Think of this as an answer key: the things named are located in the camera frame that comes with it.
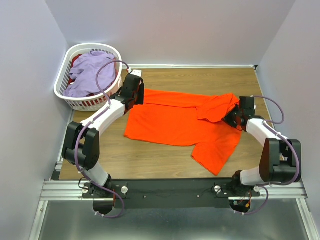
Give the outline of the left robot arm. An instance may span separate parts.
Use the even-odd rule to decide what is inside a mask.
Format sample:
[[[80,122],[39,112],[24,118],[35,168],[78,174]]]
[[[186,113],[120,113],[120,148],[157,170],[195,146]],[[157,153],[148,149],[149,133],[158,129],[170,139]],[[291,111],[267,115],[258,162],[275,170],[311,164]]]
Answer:
[[[142,71],[134,70],[125,77],[122,87],[110,96],[110,103],[91,117],[80,123],[73,121],[67,127],[61,156],[91,181],[93,191],[101,198],[110,194],[112,178],[99,163],[100,137],[135,105],[144,103],[144,88]]]

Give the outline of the orange t-shirt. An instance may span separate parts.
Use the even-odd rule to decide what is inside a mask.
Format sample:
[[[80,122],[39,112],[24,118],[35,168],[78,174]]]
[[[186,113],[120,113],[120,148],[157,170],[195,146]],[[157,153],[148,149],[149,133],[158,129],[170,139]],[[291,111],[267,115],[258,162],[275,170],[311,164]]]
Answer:
[[[215,176],[236,150],[242,132],[223,121],[239,103],[233,93],[200,95],[146,89],[144,103],[129,112],[124,136],[188,147],[191,157]]]

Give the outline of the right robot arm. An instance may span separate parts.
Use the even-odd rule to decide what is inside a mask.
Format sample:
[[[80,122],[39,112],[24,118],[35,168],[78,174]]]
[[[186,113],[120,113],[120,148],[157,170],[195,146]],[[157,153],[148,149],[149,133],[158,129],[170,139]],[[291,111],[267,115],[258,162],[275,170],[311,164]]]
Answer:
[[[223,118],[231,127],[253,136],[263,147],[259,165],[238,170],[229,183],[215,187],[218,194],[242,196],[255,187],[287,186],[302,177],[302,144],[276,131],[266,120],[256,115],[255,96],[241,96],[239,103]]]

